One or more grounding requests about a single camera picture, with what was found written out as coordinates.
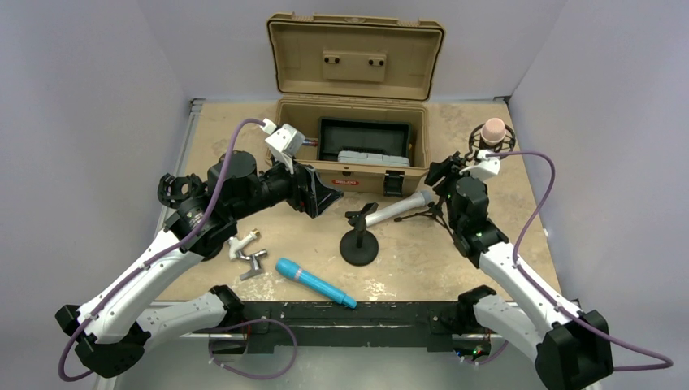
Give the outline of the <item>white microphone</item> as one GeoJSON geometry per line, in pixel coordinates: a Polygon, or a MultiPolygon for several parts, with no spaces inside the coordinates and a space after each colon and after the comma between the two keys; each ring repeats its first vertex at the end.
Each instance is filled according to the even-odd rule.
{"type": "Polygon", "coordinates": [[[432,201],[433,196],[428,190],[419,190],[400,201],[394,202],[381,210],[367,215],[366,226],[370,228],[385,220],[396,218],[407,211],[427,206],[432,201]]]}

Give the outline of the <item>black tripod mic stand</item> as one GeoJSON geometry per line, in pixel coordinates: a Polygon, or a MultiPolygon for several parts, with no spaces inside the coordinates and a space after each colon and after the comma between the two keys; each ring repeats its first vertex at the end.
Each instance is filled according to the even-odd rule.
{"type": "MultiPolygon", "coordinates": [[[[506,138],[499,145],[485,145],[479,139],[479,130],[484,123],[474,128],[469,135],[467,151],[462,155],[469,160],[468,166],[475,164],[475,156],[479,150],[492,150],[496,154],[515,150],[516,136],[508,124],[506,138]]],[[[489,200],[485,181],[467,175],[459,180],[457,193],[453,197],[439,197],[436,194],[436,186],[431,186],[438,199],[429,203],[426,211],[398,216],[394,220],[401,222],[423,216],[435,220],[454,236],[471,232],[481,233],[488,224],[489,200]]]]}

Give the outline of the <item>pink microphone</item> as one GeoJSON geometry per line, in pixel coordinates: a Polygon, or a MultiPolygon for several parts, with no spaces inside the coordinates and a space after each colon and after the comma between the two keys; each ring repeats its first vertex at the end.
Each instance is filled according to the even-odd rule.
{"type": "Polygon", "coordinates": [[[499,145],[506,135],[506,124],[500,118],[488,119],[479,130],[479,139],[488,146],[499,145]]]}

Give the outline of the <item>blue microphone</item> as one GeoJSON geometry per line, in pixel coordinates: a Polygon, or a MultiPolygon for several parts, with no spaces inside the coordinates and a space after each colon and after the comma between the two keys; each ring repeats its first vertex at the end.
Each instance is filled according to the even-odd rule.
{"type": "Polygon", "coordinates": [[[349,309],[355,309],[358,305],[356,300],[342,290],[309,273],[303,267],[287,258],[281,258],[275,264],[275,269],[285,278],[298,282],[337,304],[349,309]]]}

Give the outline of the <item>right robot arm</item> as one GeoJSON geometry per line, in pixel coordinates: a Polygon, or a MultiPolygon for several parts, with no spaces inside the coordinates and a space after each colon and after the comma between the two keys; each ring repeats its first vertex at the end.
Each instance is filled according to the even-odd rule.
{"type": "Polygon", "coordinates": [[[432,163],[425,179],[446,206],[458,252],[517,304],[481,286],[458,298],[454,321],[468,331],[485,327],[502,335],[532,360],[547,389],[584,389],[613,373],[608,324],[597,311],[582,312],[549,286],[490,220],[485,182],[500,166],[490,154],[472,167],[454,154],[432,163]]]}

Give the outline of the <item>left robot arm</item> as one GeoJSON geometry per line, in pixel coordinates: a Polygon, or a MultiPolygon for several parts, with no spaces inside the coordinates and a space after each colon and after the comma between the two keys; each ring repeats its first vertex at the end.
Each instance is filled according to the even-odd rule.
{"type": "Polygon", "coordinates": [[[70,338],[67,350],[89,374],[112,378],[171,338],[212,328],[235,331],[245,320],[245,306],[225,285],[161,310],[150,304],[190,268],[217,254],[236,235],[241,219],[281,202],[316,218],[342,195],[309,165],[289,159],[259,171],[245,151],[224,154],[206,180],[165,175],[158,198],[173,213],[148,249],[92,300],[56,313],[70,338]]]}

